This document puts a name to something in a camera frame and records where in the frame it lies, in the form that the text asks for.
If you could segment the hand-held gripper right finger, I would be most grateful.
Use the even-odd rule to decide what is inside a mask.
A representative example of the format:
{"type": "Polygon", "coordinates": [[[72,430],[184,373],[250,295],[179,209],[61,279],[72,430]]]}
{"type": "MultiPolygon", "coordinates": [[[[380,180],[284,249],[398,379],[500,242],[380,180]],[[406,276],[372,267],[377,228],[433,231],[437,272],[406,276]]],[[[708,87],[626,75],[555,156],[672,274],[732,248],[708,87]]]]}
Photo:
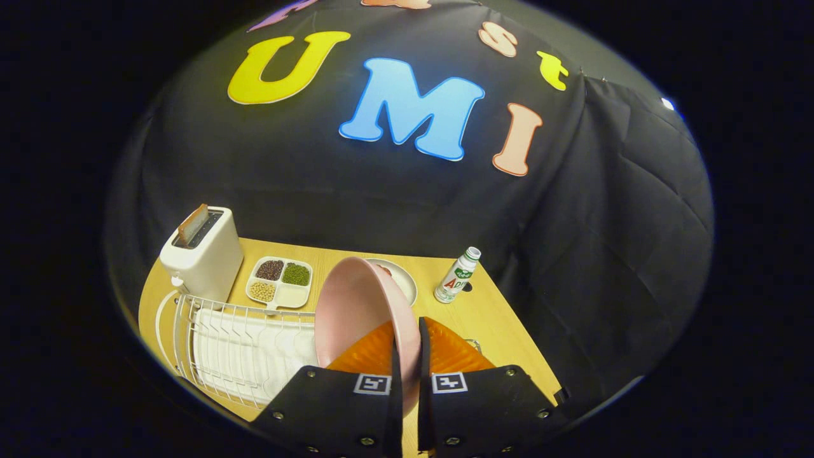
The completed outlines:
{"type": "Polygon", "coordinates": [[[419,319],[421,337],[418,450],[429,457],[520,457],[564,432],[564,412],[518,365],[434,371],[440,356],[434,321],[419,319]]]}

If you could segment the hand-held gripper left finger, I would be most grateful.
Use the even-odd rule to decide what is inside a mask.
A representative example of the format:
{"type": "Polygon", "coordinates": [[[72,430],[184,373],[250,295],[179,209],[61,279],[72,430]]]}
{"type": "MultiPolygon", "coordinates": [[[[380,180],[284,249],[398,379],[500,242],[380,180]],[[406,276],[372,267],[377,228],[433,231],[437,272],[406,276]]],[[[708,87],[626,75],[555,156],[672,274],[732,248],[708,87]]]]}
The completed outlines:
{"type": "Polygon", "coordinates": [[[300,368],[252,428],[299,457],[401,457],[403,395],[387,321],[328,367],[300,368]]]}

